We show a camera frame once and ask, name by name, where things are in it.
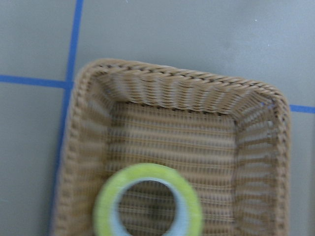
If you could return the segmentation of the brown wicker basket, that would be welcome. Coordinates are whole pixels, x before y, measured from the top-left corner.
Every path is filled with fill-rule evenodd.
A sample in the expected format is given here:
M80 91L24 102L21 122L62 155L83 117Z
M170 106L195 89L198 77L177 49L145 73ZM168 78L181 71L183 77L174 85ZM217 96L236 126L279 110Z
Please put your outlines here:
M99 59L71 94L50 229L92 236L102 185L138 163L176 169L198 193L205 236L289 234L290 109L272 85Z

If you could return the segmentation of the yellow tape roll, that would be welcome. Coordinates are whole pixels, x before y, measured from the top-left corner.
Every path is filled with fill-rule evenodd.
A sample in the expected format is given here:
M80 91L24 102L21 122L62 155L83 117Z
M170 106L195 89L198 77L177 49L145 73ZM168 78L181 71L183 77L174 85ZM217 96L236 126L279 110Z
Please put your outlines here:
M173 194L176 211L166 236L199 236L203 231L201 201L180 173L167 166L140 163L117 171L102 186L93 209L93 228L97 236L127 236L119 217L119 203L132 186L145 181L159 182Z

